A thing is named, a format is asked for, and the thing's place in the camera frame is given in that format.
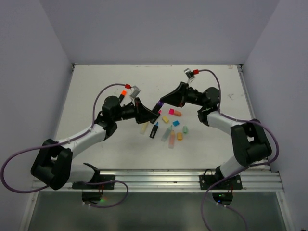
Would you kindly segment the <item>pastel yellow highlighter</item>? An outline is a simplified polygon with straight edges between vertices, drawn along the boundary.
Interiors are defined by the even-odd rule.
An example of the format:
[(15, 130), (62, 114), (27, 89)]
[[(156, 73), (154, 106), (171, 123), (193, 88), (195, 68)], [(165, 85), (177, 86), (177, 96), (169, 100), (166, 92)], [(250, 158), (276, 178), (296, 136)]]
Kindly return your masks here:
[(144, 134), (146, 132), (149, 123), (150, 122), (143, 123), (143, 125), (142, 125), (142, 127), (140, 129), (140, 134)]

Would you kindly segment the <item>purple cap black highlighter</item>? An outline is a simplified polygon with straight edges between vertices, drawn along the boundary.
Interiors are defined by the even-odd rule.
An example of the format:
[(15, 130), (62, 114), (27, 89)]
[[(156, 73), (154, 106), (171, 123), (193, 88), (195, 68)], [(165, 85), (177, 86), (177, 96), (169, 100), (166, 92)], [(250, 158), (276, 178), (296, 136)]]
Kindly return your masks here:
[(164, 103), (162, 103), (161, 101), (158, 101), (157, 104), (152, 109), (152, 112), (156, 114), (156, 117), (150, 121), (151, 124), (154, 124), (155, 121), (159, 118), (159, 116), (160, 116), (159, 111), (161, 110), (163, 105), (164, 105)]

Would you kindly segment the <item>peach cap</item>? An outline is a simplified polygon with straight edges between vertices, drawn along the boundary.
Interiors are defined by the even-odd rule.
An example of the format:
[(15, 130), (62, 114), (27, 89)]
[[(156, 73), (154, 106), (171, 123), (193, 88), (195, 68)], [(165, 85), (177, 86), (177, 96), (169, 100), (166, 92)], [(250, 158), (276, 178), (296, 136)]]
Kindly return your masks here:
[(173, 115), (175, 116), (181, 116), (182, 113), (180, 111), (174, 110)]

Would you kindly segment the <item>blue black highlighter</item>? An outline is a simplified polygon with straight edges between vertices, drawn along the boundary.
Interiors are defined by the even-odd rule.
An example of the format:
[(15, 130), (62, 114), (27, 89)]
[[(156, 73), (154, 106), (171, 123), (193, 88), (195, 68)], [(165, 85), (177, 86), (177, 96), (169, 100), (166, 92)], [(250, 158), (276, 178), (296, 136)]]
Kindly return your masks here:
[(159, 125), (158, 125), (158, 122), (156, 122), (156, 123), (153, 125), (153, 128), (152, 128), (152, 130), (151, 130), (151, 133), (150, 133), (150, 135), (149, 135), (149, 137), (150, 137), (151, 139), (153, 139), (153, 138), (155, 137), (155, 135), (156, 135), (156, 133), (157, 133), (157, 131), (158, 131), (158, 128), (159, 128)]

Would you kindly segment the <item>pastel yellow cap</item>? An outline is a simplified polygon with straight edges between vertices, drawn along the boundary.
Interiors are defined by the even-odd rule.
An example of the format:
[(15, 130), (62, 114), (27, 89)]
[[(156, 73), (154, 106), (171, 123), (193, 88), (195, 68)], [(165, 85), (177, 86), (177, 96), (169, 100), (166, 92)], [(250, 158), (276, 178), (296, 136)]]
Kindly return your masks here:
[(163, 116), (163, 117), (162, 117), (162, 120), (163, 120), (163, 122), (166, 123), (166, 124), (169, 123), (169, 119), (168, 119), (166, 116)]

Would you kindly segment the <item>blue cap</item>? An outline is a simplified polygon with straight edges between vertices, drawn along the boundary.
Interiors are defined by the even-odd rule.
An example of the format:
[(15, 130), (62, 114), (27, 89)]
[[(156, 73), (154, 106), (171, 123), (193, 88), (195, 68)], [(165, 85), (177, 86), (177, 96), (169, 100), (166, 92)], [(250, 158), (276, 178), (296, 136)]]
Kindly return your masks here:
[(173, 124), (174, 127), (177, 127), (177, 126), (180, 125), (180, 122), (178, 120), (175, 120), (175, 121), (172, 122), (172, 124)]

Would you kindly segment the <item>pastel green highlighter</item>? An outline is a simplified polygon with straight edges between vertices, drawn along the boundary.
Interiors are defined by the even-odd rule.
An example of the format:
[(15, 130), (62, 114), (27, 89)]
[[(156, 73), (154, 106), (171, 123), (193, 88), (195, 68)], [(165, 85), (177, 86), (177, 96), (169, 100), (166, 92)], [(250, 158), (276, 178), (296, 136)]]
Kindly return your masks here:
[(162, 142), (165, 142), (165, 141), (168, 139), (168, 137), (170, 136), (172, 130), (173, 130), (173, 127), (172, 127), (172, 126), (169, 126), (169, 127), (166, 129), (166, 131), (164, 132), (164, 134), (163, 134), (163, 136), (162, 136), (162, 138), (161, 138), (161, 141), (162, 141)]

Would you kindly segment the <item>pastel green cap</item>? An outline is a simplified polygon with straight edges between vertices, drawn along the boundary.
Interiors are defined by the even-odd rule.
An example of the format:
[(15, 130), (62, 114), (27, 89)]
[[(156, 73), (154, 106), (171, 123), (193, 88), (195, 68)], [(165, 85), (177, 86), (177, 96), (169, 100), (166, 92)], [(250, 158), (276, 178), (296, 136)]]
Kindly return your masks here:
[(188, 134), (188, 127), (187, 126), (183, 126), (182, 133), (183, 134)]

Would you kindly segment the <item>pastel orange cap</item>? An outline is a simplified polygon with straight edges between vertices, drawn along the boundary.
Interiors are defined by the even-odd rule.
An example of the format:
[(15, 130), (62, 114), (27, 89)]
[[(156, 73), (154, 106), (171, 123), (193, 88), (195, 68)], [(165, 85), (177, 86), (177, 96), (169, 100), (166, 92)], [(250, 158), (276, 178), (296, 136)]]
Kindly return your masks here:
[(182, 132), (177, 133), (177, 140), (179, 140), (179, 141), (183, 140), (183, 133)]

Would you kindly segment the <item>pastel orange highlighter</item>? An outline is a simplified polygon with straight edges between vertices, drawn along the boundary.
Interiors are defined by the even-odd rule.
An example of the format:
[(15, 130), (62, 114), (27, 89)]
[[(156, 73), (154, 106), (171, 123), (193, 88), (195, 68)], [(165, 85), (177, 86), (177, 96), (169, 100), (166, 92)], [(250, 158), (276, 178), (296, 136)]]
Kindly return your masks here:
[(172, 130), (169, 136), (169, 142), (168, 142), (168, 147), (169, 149), (174, 148), (174, 143), (175, 143), (175, 131)]

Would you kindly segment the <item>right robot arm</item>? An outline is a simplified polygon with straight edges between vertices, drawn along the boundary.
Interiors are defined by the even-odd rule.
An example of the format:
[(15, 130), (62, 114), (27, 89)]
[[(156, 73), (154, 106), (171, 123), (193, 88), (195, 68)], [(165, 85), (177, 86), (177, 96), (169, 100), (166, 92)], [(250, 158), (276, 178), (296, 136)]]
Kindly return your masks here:
[(214, 183), (220, 189), (225, 189), (231, 184), (232, 173), (272, 154), (268, 138), (258, 121), (239, 122), (220, 113), (220, 91), (214, 87), (201, 93), (181, 82), (175, 90), (161, 97), (160, 101), (174, 107), (183, 107), (186, 103), (201, 106), (197, 111), (199, 121), (231, 136), (233, 156), (218, 166), (214, 174)]

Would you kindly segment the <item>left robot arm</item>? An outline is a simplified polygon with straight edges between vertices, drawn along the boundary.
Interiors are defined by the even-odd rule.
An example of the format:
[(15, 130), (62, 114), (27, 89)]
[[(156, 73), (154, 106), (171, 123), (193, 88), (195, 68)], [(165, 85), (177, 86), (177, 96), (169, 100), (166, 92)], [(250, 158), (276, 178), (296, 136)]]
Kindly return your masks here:
[(100, 183), (98, 169), (88, 163), (73, 165), (73, 159), (93, 145), (111, 137), (117, 129), (118, 121), (134, 119), (137, 124), (143, 124), (156, 118), (158, 113), (145, 107), (139, 98), (121, 106), (116, 96), (109, 96), (88, 128), (63, 140), (46, 140), (30, 172), (54, 190), (62, 188), (67, 183), (84, 183), (89, 189), (95, 189)]

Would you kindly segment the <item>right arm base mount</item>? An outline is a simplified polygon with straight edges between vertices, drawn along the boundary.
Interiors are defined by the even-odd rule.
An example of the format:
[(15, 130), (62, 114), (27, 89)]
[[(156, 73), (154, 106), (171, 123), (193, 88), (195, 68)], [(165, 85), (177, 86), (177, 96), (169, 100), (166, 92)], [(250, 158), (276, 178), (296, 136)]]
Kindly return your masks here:
[(233, 191), (243, 189), (241, 177), (235, 175), (218, 183), (221, 179), (223, 179), (223, 175), (220, 171), (214, 172), (211, 169), (206, 169), (203, 174), (199, 175), (200, 189), (208, 190), (214, 184), (211, 190), (219, 191), (212, 193), (215, 202), (220, 205), (230, 205), (233, 201)]

